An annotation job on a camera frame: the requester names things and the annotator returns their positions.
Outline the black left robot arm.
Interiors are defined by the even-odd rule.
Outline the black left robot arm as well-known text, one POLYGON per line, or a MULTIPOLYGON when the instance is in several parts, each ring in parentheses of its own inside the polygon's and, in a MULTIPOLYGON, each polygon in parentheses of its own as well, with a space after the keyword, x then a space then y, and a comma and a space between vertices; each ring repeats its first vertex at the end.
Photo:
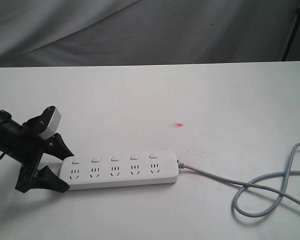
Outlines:
POLYGON ((45 189, 64 193, 70 188, 48 166, 38 168, 44 154, 62 161, 73 156, 57 132, 60 121, 61 114, 55 106, 47 107, 42 114, 23 124, 18 124, 9 112, 0 109, 0 160, 8 155, 21 163, 15 185, 17 191, 45 189))

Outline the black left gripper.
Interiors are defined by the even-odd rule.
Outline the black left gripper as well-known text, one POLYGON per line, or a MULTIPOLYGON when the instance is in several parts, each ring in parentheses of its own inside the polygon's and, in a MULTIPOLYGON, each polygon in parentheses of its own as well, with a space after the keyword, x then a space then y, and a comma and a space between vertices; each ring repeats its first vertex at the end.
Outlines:
POLYGON ((64 193, 70 186, 55 175, 47 165, 40 170, 38 166, 43 154, 48 149, 51 156, 62 161, 73 157, 74 154, 66 146, 59 133, 55 133, 47 140, 40 138, 38 133, 43 128, 43 125, 40 125, 42 114, 24 122, 16 136, 11 140, 13 158, 21 163, 15 189, 22 193, 31 189, 64 193))

